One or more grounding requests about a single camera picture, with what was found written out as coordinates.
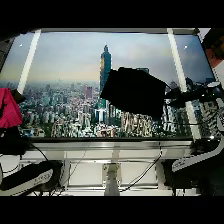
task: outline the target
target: red cloth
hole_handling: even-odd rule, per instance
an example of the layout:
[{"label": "red cloth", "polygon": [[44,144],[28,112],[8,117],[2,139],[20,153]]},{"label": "red cloth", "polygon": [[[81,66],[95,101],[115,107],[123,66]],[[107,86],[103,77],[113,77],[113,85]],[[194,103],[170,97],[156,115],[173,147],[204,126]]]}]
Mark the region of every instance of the red cloth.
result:
[{"label": "red cloth", "polygon": [[10,128],[22,124],[19,106],[8,88],[0,88],[0,128]]}]

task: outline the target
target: tall tower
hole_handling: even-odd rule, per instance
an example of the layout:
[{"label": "tall tower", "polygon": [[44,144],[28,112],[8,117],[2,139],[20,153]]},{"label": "tall tower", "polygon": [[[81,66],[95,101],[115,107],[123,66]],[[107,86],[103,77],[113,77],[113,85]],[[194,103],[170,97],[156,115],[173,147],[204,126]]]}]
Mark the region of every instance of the tall tower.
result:
[{"label": "tall tower", "polygon": [[100,62],[100,92],[102,92],[104,85],[111,70],[111,54],[108,51],[107,45],[104,47],[104,52],[101,54]]}]

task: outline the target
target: city skyline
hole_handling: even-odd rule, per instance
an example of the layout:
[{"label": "city skyline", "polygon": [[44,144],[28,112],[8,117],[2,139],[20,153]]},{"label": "city skyline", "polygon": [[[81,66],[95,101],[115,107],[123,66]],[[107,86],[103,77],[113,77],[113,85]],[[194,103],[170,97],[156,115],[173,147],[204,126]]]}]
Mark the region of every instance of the city skyline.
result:
[{"label": "city skyline", "polygon": [[[0,80],[19,81],[32,37],[30,33],[15,39]],[[194,81],[213,77],[197,37],[175,38],[186,77],[192,79],[193,75]],[[178,83],[168,36],[140,33],[43,33],[27,82],[99,81],[100,55],[105,44],[112,54],[112,69],[145,67],[166,83]]]}]

